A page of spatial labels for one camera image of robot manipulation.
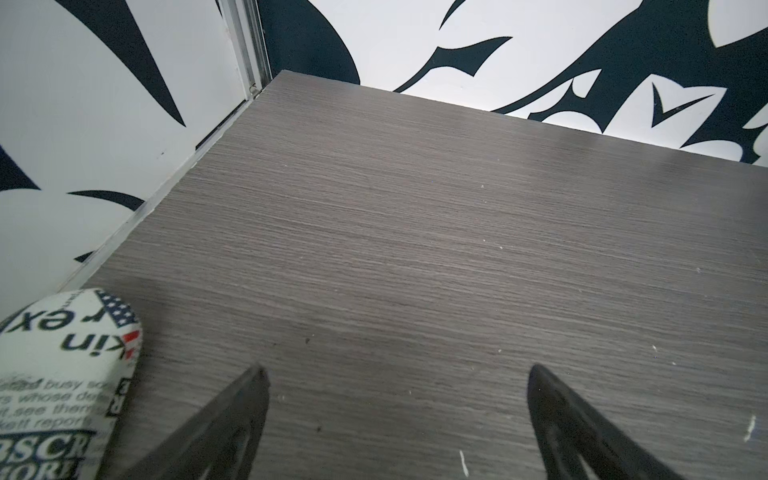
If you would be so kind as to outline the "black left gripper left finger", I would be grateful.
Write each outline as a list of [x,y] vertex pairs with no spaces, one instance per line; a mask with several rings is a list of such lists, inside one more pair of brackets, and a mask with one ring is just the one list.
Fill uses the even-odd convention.
[[269,387],[266,369],[252,365],[122,477],[247,479],[266,422]]

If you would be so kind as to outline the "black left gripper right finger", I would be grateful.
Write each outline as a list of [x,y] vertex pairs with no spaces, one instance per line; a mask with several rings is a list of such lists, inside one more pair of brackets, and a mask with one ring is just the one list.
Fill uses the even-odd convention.
[[679,479],[541,364],[532,366],[527,405],[549,479]]

